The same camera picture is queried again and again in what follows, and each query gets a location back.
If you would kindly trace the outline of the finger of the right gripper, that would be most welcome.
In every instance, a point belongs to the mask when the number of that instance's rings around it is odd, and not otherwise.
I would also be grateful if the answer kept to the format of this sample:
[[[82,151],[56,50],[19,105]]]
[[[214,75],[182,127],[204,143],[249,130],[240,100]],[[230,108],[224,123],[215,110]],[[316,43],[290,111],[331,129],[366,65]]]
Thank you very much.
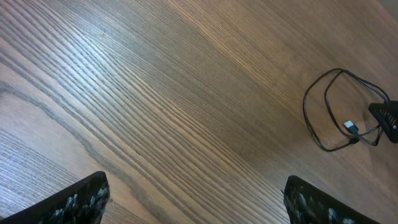
[[[397,143],[397,101],[371,103],[368,110],[378,121],[392,143]]]

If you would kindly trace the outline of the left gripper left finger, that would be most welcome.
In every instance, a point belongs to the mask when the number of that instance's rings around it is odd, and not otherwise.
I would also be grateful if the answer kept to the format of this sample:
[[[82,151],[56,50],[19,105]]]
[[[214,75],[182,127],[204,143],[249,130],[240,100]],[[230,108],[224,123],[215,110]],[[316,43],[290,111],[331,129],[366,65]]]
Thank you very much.
[[[97,171],[1,223],[99,224],[109,199],[106,173]]]

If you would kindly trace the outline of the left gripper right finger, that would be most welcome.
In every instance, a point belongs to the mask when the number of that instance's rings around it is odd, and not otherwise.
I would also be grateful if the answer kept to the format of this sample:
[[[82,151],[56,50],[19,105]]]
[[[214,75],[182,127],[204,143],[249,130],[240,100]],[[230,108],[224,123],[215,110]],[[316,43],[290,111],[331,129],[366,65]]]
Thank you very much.
[[[296,175],[287,179],[284,205],[291,223],[360,224],[376,223]]]

